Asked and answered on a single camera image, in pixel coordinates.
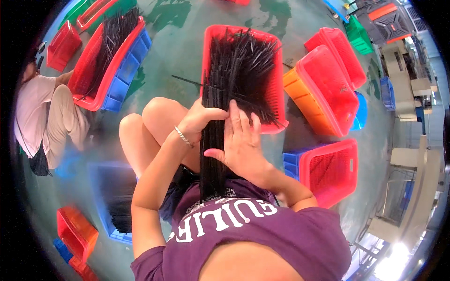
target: bright light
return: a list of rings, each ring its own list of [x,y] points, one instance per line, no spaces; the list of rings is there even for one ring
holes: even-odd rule
[[[409,251],[402,243],[395,244],[389,258],[384,258],[375,268],[374,275],[382,281],[396,281],[409,260]]]

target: purple shirt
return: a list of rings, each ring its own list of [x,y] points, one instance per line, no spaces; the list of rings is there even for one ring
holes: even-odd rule
[[[149,249],[131,263],[137,281],[198,281],[212,250],[227,241],[270,247],[305,281],[342,279],[351,254],[337,213],[274,206],[267,191],[245,180],[229,180],[227,188],[229,198],[203,204],[195,204],[198,185],[189,188],[173,216],[167,245]]]

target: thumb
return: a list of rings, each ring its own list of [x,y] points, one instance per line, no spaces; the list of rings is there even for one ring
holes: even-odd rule
[[[212,157],[225,164],[225,152],[217,148],[210,148],[203,153],[206,157]]]
[[[229,113],[217,107],[206,108],[206,115],[209,120],[225,120]]]

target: left hand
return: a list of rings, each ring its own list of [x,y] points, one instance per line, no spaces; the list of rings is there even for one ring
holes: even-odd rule
[[[200,141],[202,130],[209,121],[225,120],[228,116],[228,112],[220,108],[203,107],[202,98],[199,98],[194,102],[191,109],[189,109],[188,114],[186,114],[177,127],[190,143],[195,144]]]

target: gray and orange machine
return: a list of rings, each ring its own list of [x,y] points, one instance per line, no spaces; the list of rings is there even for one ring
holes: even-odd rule
[[[360,0],[355,15],[364,26],[372,42],[389,44],[411,36],[412,26],[406,10],[395,0]]]

